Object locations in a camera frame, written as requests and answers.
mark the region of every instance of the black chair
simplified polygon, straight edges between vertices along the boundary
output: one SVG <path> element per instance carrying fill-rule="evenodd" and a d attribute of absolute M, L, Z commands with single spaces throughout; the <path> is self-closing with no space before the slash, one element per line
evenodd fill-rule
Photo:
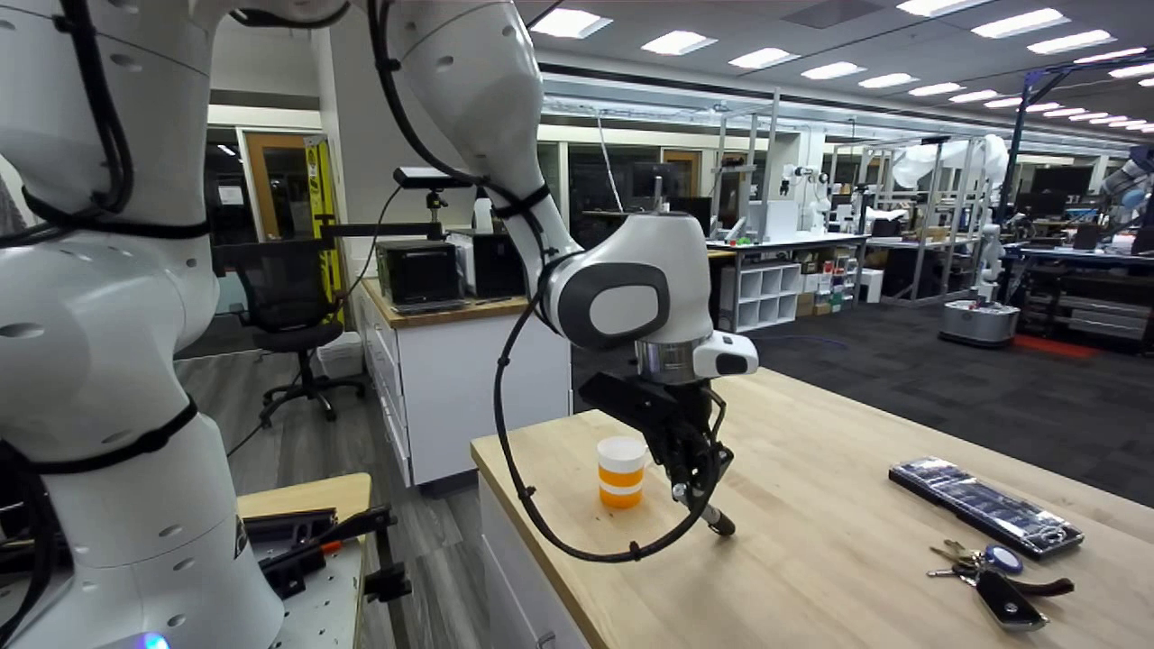
<path fill-rule="evenodd" d="M 295 395 L 316 401 L 330 421 L 334 421 L 330 389 L 354 386 L 364 395 L 364 376 L 330 379 L 313 367 L 316 347 L 344 335 L 330 321 L 334 308 L 321 282 L 321 240 L 232 245 L 224 267 L 247 285 L 250 314 L 242 321 L 255 329 L 253 344 L 270 353 L 295 353 L 298 364 L 295 381 L 265 393 L 260 425 L 270 425 L 270 413 Z"/>

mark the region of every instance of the remote control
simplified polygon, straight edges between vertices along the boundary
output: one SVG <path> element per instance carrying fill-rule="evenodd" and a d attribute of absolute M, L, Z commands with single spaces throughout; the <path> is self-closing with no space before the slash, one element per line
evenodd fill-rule
<path fill-rule="evenodd" d="M 955 469 L 945 459 L 902 461 L 890 469 L 890 479 L 927 502 L 945 504 L 972 525 L 1022 548 L 1030 558 L 1051 558 L 1083 544 L 1079 525 L 1014 494 L 979 484 L 972 472 Z"/>

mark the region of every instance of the orange object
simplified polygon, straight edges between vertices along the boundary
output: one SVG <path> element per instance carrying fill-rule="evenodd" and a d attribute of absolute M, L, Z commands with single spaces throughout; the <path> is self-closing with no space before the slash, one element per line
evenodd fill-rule
<path fill-rule="evenodd" d="M 599 496 L 604 496 L 606 510 L 618 510 L 618 511 L 642 504 L 642 490 L 610 494 L 610 490 L 604 486 Z"/>
<path fill-rule="evenodd" d="M 610 486 L 639 486 L 639 484 L 647 479 L 642 469 L 634 469 L 634 472 L 610 472 L 606 464 L 599 464 L 599 475 L 604 475 L 604 484 L 610 484 Z"/>
<path fill-rule="evenodd" d="M 642 504 L 647 440 L 634 431 L 599 440 L 599 496 L 606 510 Z"/>

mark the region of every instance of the cabinet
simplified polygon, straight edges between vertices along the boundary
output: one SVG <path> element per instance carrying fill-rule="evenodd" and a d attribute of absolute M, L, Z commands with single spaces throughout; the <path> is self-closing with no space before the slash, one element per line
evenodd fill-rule
<path fill-rule="evenodd" d="M 500 649 L 582 649 L 578 621 L 550 583 L 511 518 L 500 511 L 490 484 L 481 479 L 481 548 L 490 603 L 490 629 Z"/>
<path fill-rule="evenodd" d="M 523 298 L 398 314 L 356 290 L 356 332 L 407 486 L 471 472 L 468 440 L 496 431 L 496 371 Z M 569 344 L 532 321 L 506 371 L 506 421 L 533 425 L 575 411 Z"/>
<path fill-rule="evenodd" d="M 759 332 L 797 321 L 802 262 L 788 255 L 741 255 L 723 272 L 723 329 Z"/>

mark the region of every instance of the fluorescent light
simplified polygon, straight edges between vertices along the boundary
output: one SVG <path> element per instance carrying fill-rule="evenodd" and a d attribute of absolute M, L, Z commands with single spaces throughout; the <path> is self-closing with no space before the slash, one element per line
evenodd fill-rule
<path fill-rule="evenodd" d="M 1045 102 L 1045 103 L 1030 103 L 1026 112 L 1056 112 L 1059 103 Z"/>
<path fill-rule="evenodd" d="M 1115 70 L 1115 79 L 1131 79 L 1131 74 L 1154 74 L 1154 66 L 1128 66 L 1128 70 Z"/>
<path fill-rule="evenodd" d="M 682 53 L 709 47 L 709 43 L 718 43 L 718 40 L 676 28 L 667 36 L 649 40 L 642 50 L 652 50 L 652 53 L 664 53 L 664 56 L 682 56 Z"/>
<path fill-rule="evenodd" d="M 853 66 L 853 61 L 836 61 L 836 66 L 818 66 L 818 70 L 808 70 L 802 72 L 803 79 L 842 79 L 842 74 L 857 74 L 863 70 Z"/>
<path fill-rule="evenodd" d="M 1115 43 L 1115 31 L 1107 31 L 1107 28 L 1071 31 L 1059 40 L 1030 43 L 1029 50 L 1030 53 L 1063 53 L 1063 50 L 1086 50 L 1086 47 L 1101 47 L 1101 43 Z"/>
<path fill-rule="evenodd" d="M 760 47 L 760 50 L 749 50 L 744 56 L 734 56 L 729 66 L 734 70 L 768 70 L 768 66 L 783 66 L 783 61 L 795 61 L 797 53 L 783 50 L 783 47 Z"/>
<path fill-rule="evenodd" d="M 1146 47 L 1128 47 L 1128 50 L 1105 50 L 1105 53 L 1092 53 L 1092 56 L 1079 56 L 1076 66 L 1092 66 L 1092 61 L 1118 61 L 1118 56 L 1137 56 L 1143 53 Z"/>
<path fill-rule="evenodd" d="M 911 99 L 935 99 L 935 95 L 961 95 L 961 91 L 967 91 L 967 86 L 961 86 L 961 83 L 931 83 L 931 86 L 917 86 L 909 95 Z"/>
<path fill-rule="evenodd" d="M 593 16 L 593 11 L 550 11 L 533 31 L 554 36 L 554 40 L 588 40 L 599 28 L 606 28 L 615 18 Z"/>
<path fill-rule="evenodd" d="M 1042 112 L 1042 114 L 1051 114 L 1051 119 L 1079 119 L 1079 114 L 1086 114 L 1086 107 L 1056 107 L 1056 112 Z"/>
<path fill-rule="evenodd" d="M 905 86 L 905 83 L 917 83 L 917 79 L 911 79 L 911 74 L 905 74 L 905 72 L 890 72 L 890 74 L 863 79 L 863 86 L 869 86 L 869 91 L 879 91 L 879 86 Z"/>
<path fill-rule="evenodd" d="M 1107 112 L 1079 112 L 1079 114 L 1069 114 L 1071 121 L 1092 121 L 1092 119 L 1107 119 Z"/>
<path fill-rule="evenodd" d="M 982 40 L 1011 40 L 1011 36 L 1042 31 L 1042 28 L 1054 28 L 1063 22 L 1071 22 L 1071 18 L 1063 18 L 1056 7 L 1042 7 L 1042 11 L 1029 11 L 1029 16 L 1011 16 L 1003 22 L 984 22 L 973 31 Z"/>
<path fill-rule="evenodd" d="M 938 18 L 938 16 L 952 16 L 964 7 L 979 7 L 984 0 L 905 0 L 897 5 L 897 11 L 917 16 L 917 18 Z"/>
<path fill-rule="evenodd" d="M 950 99 L 952 103 L 973 103 L 973 102 L 993 102 L 993 99 L 998 99 L 997 91 L 972 91 L 972 95 L 955 95 L 955 99 Z"/>
<path fill-rule="evenodd" d="M 1017 155 L 1026 165 L 1076 165 L 1076 157 L 1063 155 Z"/>
<path fill-rule="evenodd" d="M 1022 103 L 1022 99 L 1003 99 L 1003 102 L 990 102 L 984 107 L 1017 107 Z"/>

